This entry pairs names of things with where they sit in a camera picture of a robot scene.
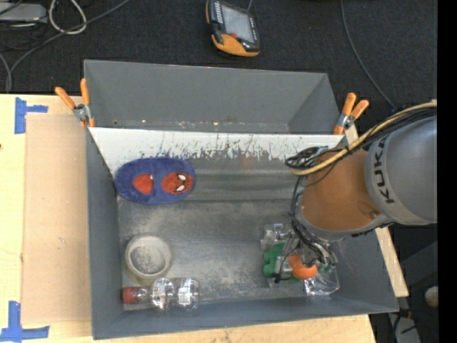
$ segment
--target clear plastic object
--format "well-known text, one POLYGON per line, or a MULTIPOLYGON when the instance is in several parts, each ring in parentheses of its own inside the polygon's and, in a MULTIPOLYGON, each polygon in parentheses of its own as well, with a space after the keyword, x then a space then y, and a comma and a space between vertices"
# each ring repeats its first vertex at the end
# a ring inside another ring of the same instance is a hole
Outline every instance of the clear plastic object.
POLYGON ((158 278, 149 287, 124 287, 124 304, 149 304, 160 310, 196 309, 200 302, 200 284, 196 279, 158 278))
POLYGON ((318 274, 303 281, 306 296, 328 296, 340 288, 336 266, 320 264, 318 274))

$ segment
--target orange clamp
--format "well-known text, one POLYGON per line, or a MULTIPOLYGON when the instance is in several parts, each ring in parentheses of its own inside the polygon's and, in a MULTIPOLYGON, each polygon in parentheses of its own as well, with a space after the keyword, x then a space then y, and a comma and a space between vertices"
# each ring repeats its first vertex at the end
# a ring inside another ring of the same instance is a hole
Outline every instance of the orange clamp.
POLYGON ((338 123, 333 129, 333 134, 343 134, 346 130, 354 123, 354 121, 362 115, 365 109, 368 108, 370 102, 366 99, 360 100, 360 102, 354 107, 357 96, 354 93, 348 93, 346 100, 341 110, 341 115, 338 118, 338 123))

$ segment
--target yellow cable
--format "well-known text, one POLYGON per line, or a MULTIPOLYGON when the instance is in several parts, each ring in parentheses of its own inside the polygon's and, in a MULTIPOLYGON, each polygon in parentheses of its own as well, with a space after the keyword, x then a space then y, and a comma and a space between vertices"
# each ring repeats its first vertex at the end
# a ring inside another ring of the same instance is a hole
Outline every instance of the yellow cable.
POLYGON ((304 170, 292 169, 292 173, 298 177, 303 177, 305 175, 309 175, 309 174, 318 172, 319 170, 321 170, 321 169, 327 167, 328 165, 334 163, 335 161, 339 160, 341 157, 343 157, 348 152, 350 152, 350 150, 356 148, 359 144, 361 144, 363 141, 365 141, 365 138, 367 136, 375 134, 376 132, 382 130, 384 127, 388 126, 390 123, 397 120, 397 118, 399 118, 400 116, 402 116, 410 111, 414 111, 416 109, 435 108, 436 102, 437 102, 436 100, 433 100, 429 103, 419 104, 416 106, 412 106, 411 108, 404 109, 403 111, 400 111, 399 113, 396 113, 393 116, 390 116, 384 122, 381 122, 379 125, 372 127, 367 132, 365 132, 362 136, 360 136, 357 140, 351 142, 349 144, 349 146, 345 147, 340 152, 336 153, 335 155, 333 155, 331 158, 327 159, 326 161, 323 161, 309 169, 304 169, 304 170))

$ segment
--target green object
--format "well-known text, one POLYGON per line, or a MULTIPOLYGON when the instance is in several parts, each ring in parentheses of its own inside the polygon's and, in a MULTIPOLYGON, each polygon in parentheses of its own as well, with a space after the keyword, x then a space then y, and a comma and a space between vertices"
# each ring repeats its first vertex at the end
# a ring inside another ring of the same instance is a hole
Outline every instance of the green object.
POLYGON ((263 260, 265 265, 263 266, 263 275, 270 278, 274 275, 274 267, 276 264, 276 258, 281 255, 284 248, 284 242, 274 244, 267 252, 263 253, 263 260))

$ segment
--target clamp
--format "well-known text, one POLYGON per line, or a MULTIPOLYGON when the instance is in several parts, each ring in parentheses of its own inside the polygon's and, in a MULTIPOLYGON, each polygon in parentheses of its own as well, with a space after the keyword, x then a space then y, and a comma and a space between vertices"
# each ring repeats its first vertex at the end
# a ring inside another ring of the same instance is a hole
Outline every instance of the clamp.
POLYGON ((355 120, 365 111, 370 105, 370 102, 366 99, 360 100, 360 102, 354 107, 356 103, 356 95, 354 93, 348 93, 344 102, 343 110, 335 125, 333 134, 343 134, 349 127, 353 125, 355 120))
POLYGON ((83 98, 82 104, 76 105, 73 99, 66 93, 64 88, 60 86, 56 86, 54 91, 58 96, 60 96, 66 106, 73 111, 74 115, 79 118, 82 127, 95 127, 95 118, 91 113, 91 99, 89 96, 89 90, 87 89, 86 79, 81 80, 81 96, 83 98))

